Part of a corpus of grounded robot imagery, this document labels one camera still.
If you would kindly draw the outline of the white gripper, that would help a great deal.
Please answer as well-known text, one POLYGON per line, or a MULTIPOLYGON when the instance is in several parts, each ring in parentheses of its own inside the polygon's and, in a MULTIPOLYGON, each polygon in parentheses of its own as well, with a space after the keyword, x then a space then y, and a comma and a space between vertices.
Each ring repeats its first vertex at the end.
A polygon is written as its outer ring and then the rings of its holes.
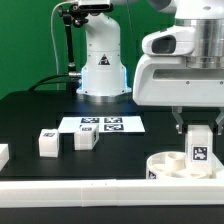
POLYGON ((224 127, 224 69, 192 69, 184 57, 144 54, 135 71, 133 99, 138 105, 173 106, 176 129, 183 133, 182 107, 220 107, 214 132, 224 127))

